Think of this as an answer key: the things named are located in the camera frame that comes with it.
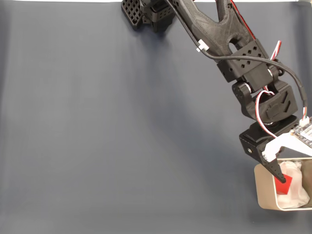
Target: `white plastic bag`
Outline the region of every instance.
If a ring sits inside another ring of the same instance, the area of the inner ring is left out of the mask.
[[[302,187],[301,162],[284,161],[280,167],[283,174],[292,177],[288,194],[277,195],[277,203],[280,208],[298,208],[306,205],[310,198]]]

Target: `tabletop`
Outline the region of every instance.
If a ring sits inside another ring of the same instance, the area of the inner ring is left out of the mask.
[[[312,101],[309,3],[237,7]],[[156,35],[120,3],[2,1],[0,78],[1,234],[311,233],[311,212],[259,207],[253,120],[177,20]]]

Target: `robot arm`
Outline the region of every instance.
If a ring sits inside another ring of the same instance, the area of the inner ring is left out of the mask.
[[[199,45],[197,50],[217,63],[227,82],[235,81],[232,90],[241,104],[243,115],[256,120],[260,118],[273,136],[288,133],[298,124],[293,115],[298,108],[291,86],[279,80],[284,71],[273,63],[253,60],[268,59],[269,56],[232,0],[216,0],[216,5],[219,22],[199,11],[193,0],[123,0],[121,8],[135,30],[143,24],[150,24],[155,32],[165,31],[177,15]],[[231,51],[230,43],[236,47],[235,53]],[[257,97],[253,94],[264,87],[274,95],[265,95],[261,100],[259,97],[257,116]],[[276,157],[268,158],[264,153],[273,137],[258,122],[239,137],[246,154],[259,161],[281,182],[286,182]]]

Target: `red cube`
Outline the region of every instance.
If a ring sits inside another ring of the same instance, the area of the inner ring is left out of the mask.
[[[276,193],[279,195],[287,195],[289,188],[291,186],[291,182],[293,180],[292,177],[283,174],[285,179],[286,179],[286,183],[281,183],[278,179],[276,179],[275,177],[275,186],[276,186]]]

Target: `white cable clip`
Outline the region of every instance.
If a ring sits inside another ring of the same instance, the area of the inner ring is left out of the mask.
[[[198,52],[200,52],[202,49],[204,49],[205,51],[209,49],[209,46],[202,39],[200,39],[198,43],[199,43],[199,47],[196,48]]]

